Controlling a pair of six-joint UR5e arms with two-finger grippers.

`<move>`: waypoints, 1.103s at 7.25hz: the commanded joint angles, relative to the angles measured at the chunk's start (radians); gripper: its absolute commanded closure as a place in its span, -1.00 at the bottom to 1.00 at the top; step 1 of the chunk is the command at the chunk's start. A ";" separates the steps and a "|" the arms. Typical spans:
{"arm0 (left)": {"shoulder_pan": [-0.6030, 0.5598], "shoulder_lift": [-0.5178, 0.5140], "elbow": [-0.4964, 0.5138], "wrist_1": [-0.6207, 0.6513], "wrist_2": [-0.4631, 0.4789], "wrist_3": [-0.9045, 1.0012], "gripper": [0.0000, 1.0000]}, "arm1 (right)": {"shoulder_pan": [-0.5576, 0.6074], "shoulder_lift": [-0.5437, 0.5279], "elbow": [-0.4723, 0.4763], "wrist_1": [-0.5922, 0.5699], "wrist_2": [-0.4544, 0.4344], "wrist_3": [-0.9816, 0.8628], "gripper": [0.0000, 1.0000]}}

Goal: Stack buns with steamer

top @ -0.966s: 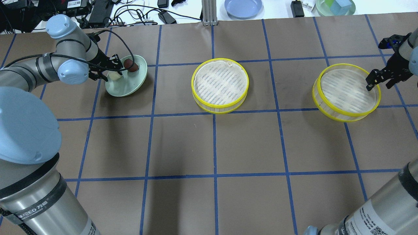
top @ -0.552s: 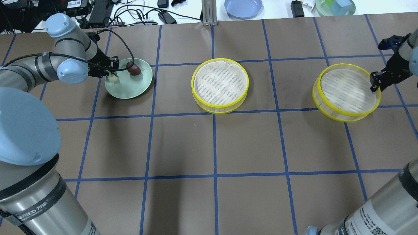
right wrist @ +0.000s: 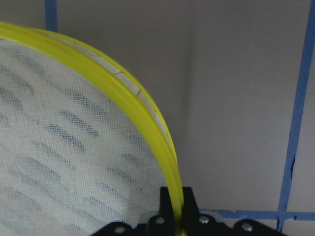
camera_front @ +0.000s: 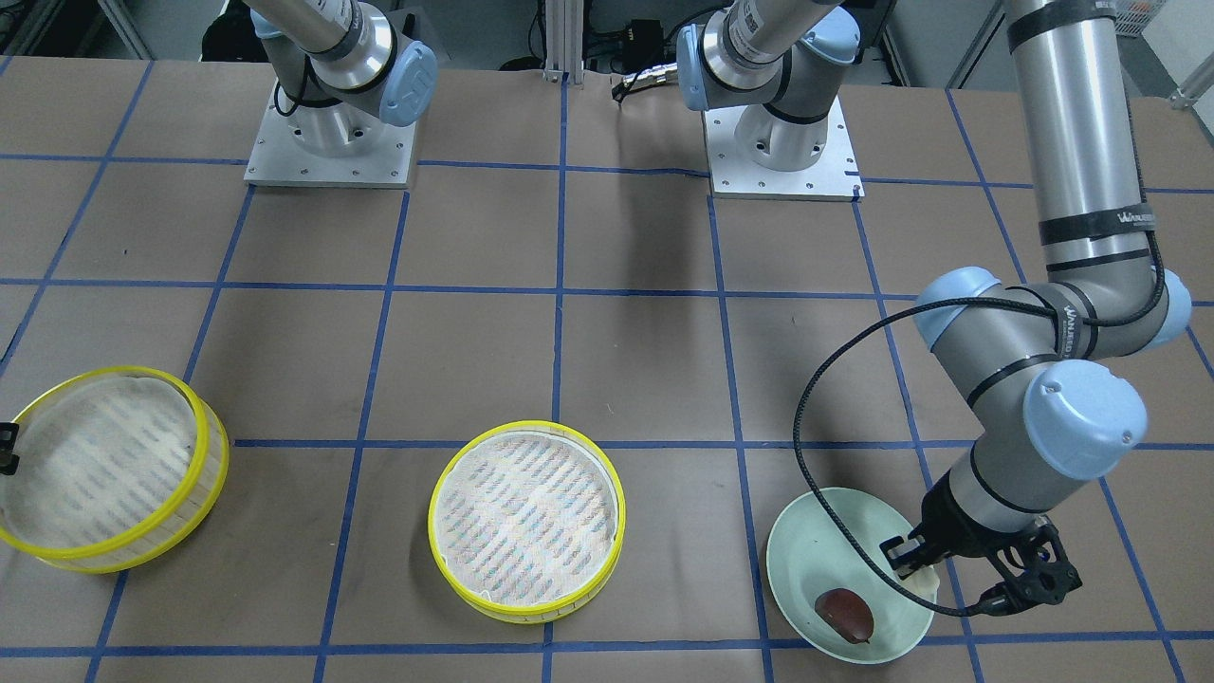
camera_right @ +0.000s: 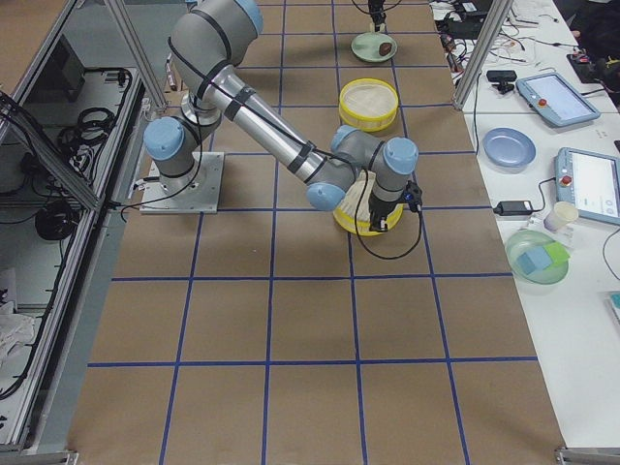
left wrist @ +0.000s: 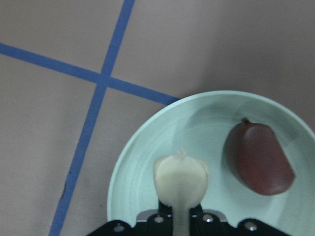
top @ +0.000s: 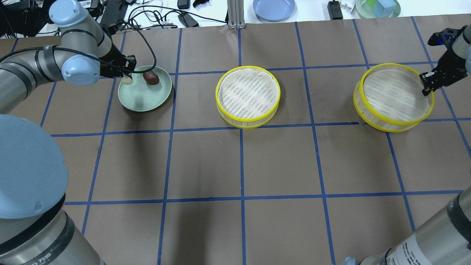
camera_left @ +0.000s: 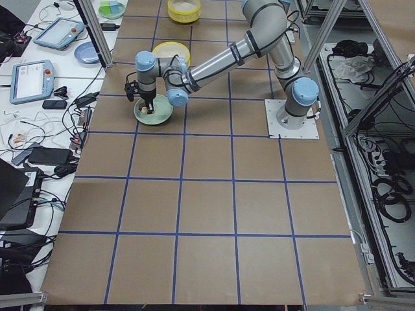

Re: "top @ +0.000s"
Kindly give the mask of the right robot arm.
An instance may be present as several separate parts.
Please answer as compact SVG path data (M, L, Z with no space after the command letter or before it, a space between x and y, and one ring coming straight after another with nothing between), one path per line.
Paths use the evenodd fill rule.
M325 69L334 95L333 124L312 128L318 163L317 198L264 194L252 169L262 133L243 133L243 263L248 265L339 265L392 248L417 230L453 195L470 186L470 78L438 89L431 117L411 130L391 134L347 119L354 112L351 91L368 67L405 62L428 71L441 47L426 39L444 25L420 20L373 20L353 24L363 67Z

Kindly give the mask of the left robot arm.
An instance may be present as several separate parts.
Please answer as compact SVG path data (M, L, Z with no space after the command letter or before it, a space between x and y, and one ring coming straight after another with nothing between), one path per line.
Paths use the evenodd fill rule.
M49 9L58 46L29 47L1 59L1 264L103 265L63 210L68 170L64 155L39 124L54 82L93 85L100 77L127 77L134 57L124 56L76 0Z

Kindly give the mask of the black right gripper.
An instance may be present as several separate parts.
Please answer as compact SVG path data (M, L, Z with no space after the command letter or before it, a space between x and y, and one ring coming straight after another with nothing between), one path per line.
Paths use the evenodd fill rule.
M419 75L425 97L439 88L464 79L470 73L470 29L446 28L435 32L430 36L428 45L444 45L446 51L434 69Z

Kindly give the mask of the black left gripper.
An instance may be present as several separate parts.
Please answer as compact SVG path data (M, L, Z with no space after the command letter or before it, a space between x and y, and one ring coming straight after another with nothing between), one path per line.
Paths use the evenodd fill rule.
M110 50L99 59L105 62L100 63L100 76L107 78L131 78L131 72L135 70L137 63L134 55L126 57L113 43Z

